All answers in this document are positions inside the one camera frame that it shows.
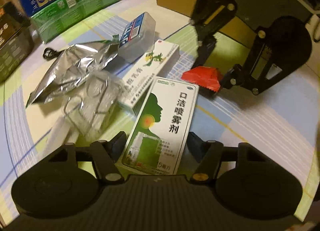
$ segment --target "ribbed black plate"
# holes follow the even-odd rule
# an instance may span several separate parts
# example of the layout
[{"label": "ribbed black plate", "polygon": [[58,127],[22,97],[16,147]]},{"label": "ribbed black plate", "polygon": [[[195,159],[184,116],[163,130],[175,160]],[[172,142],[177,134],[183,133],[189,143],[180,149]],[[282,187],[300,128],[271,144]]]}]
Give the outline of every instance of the ribbed black plate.
[{"label": "ribbed black plate", "polygon": [[62,219],[21,215],[6,230],[17,231],[284,231],[299,223],[294,216],[252,220],[219,204],[207,186],[190,184],[185,176],[130,176],[107,186],[88,209]]}]

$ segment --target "barcode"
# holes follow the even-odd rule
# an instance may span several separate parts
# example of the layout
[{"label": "barcode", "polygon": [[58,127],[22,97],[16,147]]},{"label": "barcode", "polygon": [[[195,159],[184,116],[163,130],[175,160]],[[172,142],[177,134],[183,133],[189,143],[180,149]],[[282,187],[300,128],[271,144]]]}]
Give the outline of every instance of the barcode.
[{"label": "barcode", "polygon": [[133,39],[134,37],[136,37],[138,35],[139,28],[140,28],[140,26],[137,26],[132,30],[131,39]]},{"label": "barcode", "polygon": [[76,0],[66,0],[67,5],[69,8],[71,8],[72,6],[75,6],[77,4]]},{"label": "barcode", "polygon": [[63,8],[64,7],[64,2],[63,1],[58,2],[58,7],[59,8]]}]

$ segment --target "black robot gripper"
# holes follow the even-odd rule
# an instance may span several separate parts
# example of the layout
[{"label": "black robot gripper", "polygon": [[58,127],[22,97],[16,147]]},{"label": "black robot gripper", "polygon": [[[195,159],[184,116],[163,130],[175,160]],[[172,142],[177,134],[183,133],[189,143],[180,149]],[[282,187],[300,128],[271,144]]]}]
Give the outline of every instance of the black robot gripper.
[{"label": "black robot gripper", "polygon": [[[208,176],[205,183],[231,211],[251,219],[277,219],[296,211],[302,197],[300,182],[252,145],[225,147],[190,132],[187,146],[200,162],[193,176]],[[217,178],[222,162],[236,162],[236,167]]]},{"label": "black robot gripper", "polygon": [[[114,163],[125,143],[119,132],[89,147],[65,144],[19,176],[11,193],[20,216],[5,231],[283,231],[301,223],[293,215],[301,184],[248,143],[225,147],[190,132],[187,147],[199,162],[190,180],[124,180]],[[96,177],[81,162],[91,162]],[[236,167],[218,177],[222,162]]]},{"label": "black robot gripper", "polygon": [[[34,217],[58,218],[86,208],[102,186],[124,181],[114,162],[126,139],[125,132],[119,132],[111,141],[96,141],[89,147],[62,145],[13,183],[11,194],[18,211]],[[97,178],[78,168],[77,162],[92,162]]]}]

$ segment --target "green medicine box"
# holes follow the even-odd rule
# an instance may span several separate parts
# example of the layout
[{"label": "green medicine box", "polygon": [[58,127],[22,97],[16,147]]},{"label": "green medicine box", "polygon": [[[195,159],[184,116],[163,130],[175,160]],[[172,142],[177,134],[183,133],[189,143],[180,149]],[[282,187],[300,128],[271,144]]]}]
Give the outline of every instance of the green medicine box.
[{"label": "green medicine box", "polygon": [[57,0],[31,17],[44,43],[119,0]]}]

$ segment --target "plaid tablecloth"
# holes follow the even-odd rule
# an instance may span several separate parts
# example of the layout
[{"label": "plaid tablecloth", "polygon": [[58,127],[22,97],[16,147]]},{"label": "plaid tablecloth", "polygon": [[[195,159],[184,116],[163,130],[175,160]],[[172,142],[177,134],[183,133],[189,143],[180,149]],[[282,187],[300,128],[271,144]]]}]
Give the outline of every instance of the plaid tablecloth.
[{"label": "plaid tablecloth", "polygon": [[[73,26],[47,45],[39,44],[15,73],[0,86],[0,215],[10,223],[18,212],[11,198],[15,179],[41,158],[51,127],[62,115],[61,104],[31,105],[25,109],[52,62],[42,58],[46,47],[63,49],[74,43],[111,39],[142,12],[156,20],[156,37],[180,45],[180,59],[169,78],[180,79],[196,57],[196,33],[188,17],[156,5],[156,0],[121,0]],[[228,67],[244,60],[247,48],[217,33],[217,47],[208,65]],[[131,64],[124,60],[113,73],[122,76]],[[316,156],[318,123],[318,76],[307,65],[259,96],[240,87],[223,89],[215,99],[198,97],[191,125],[203,140],[218,140],[226,146],[248,142],[296,176],[304,187],[296,216],[304,219],[319,183]],[[118,110],[101,139],[119,131],[130,133],[135,117]],[[179,172],[190,175],[197,164],[185,148]],[[90,166],[82,167],[90,171]]]}]

